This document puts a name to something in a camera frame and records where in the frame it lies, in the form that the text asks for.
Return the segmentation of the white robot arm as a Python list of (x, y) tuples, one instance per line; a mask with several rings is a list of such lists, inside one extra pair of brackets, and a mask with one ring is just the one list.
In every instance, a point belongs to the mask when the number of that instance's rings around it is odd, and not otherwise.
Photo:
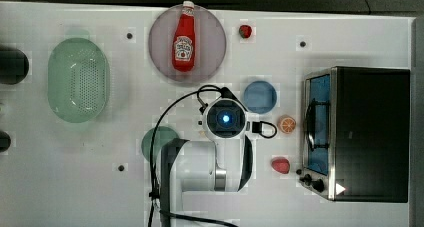
[(238, 192), (245, 186), (253, 166), (249, 125), (244, 106), (224, 87), (202, 112), (205, 141), (175, 138), (162, 147), (157, 158), (162, 227), (200, 227), (198, 218), (184, 215), (185, 192)]

